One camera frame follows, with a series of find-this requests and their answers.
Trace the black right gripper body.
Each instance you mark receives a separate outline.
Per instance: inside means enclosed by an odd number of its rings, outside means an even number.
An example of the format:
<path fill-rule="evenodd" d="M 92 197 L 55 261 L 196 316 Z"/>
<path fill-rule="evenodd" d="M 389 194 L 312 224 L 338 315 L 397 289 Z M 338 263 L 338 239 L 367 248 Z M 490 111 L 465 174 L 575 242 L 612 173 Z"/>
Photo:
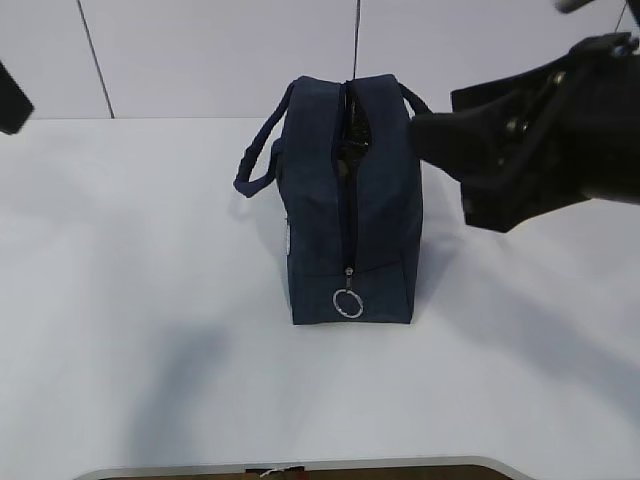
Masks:
<path fill-rule="evenodd" d="M 505 233 L 591 199 L 638 203 L 636 35 L 587 37 L 552 62 L 450 98 L 484 135 L 460 176 L 468 225 Z"/>

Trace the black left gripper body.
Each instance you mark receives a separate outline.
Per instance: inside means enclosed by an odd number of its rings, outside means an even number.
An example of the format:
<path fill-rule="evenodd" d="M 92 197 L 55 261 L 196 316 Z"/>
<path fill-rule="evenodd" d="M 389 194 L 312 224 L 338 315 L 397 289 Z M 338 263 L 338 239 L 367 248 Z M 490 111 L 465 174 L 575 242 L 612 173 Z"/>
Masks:
<path fill-rule="evenodd" d="M 3 63 L 0 64 L 0 129 L 16 134 L 34 111 L 34 106 Z"/>

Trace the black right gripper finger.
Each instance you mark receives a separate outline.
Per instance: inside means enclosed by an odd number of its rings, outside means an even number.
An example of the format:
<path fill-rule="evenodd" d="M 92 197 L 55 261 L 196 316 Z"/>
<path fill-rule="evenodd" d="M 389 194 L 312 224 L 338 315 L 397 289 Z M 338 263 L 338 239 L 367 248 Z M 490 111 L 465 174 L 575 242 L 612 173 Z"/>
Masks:
<path fill-rule="evenodd" d="M 409 143 L 420 160 L 459 182 L 489 176 L 506 165 L 509 119 L 493 108 L 420 114 L 409 123 Z"/>

